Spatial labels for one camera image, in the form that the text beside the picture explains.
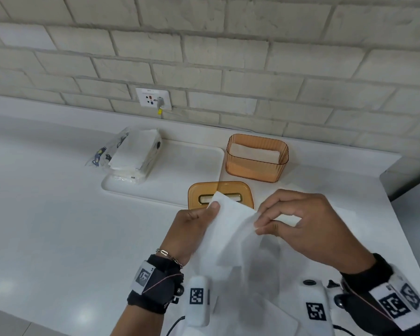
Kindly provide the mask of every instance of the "finger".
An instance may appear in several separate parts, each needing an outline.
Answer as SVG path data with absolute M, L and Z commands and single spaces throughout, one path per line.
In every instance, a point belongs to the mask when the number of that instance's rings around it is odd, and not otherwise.
M 296 228 L 279 222 L 278 220 L 273 220 L 269 222 L 269 224 L 255 230 L 255 233 L 259 236 L 274 235 L 288 241 L 288 239 L 296 233 Z
M 291 190 L 279 189 L 271 194 L 266 200 L 261 203 L 258 211 L 263 213 L 277 202 L 287 202 L 289 200 L 298 200 L 309 198 L 311 193 L 303 193 Z
M 197 221 L 204 225 L 205 228 L 207 228 L 207 226 L 210 225 L 210 223 L 218 214 L 220 208 L 221 206 L 218 202 L 210 203 L 210 205 L 208 205 L 203 212 L 199 212 L 199 217 L 197 218 Z
M 256 228 L 260 228 L 268 224 L 271 220 L 274 220 L 281 214 L 294 215 L 303 218 L 305 214 L 305 208 L 308 206 L 307 199 L 301 200 L 290 200 L 288 202 L 275 203 L 270 208 L 266 209 L 262 215 L 253 224 Z

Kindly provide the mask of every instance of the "electrical outlet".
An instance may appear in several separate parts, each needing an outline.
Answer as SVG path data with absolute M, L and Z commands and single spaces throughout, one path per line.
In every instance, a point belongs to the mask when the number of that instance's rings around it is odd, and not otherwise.
M 164 111 L 171 111 L 170 92 L 167 90 L 152 90 L 149 88 L 135 88 L 138 100 L 142 107 L 157 108 L 157 99 L 163 98 L 163 105 L 160 107 Z

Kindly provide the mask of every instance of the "cartoon print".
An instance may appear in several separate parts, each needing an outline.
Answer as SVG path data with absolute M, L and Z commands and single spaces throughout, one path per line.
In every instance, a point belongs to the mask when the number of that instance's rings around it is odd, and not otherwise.
M 125 136 L 122 136 L 121 138 L 120 138 L 120 142 L 117 144 L 117 148 L 119 148 L 120 147 L 120 145 L 123 143 L 123 141 L 126 139 L 126 137 L 129 135 L 129 132 L 126 132 L 126 135 Z
M 101 149 L 99 149 L 98 152 L 95 153 L 95 158 L 92 161 L 92 163 L 98 167 L 99 166 L 99 160 L 101 159 L 102 154 L 107 150 L 106 146 L 102 147 Z

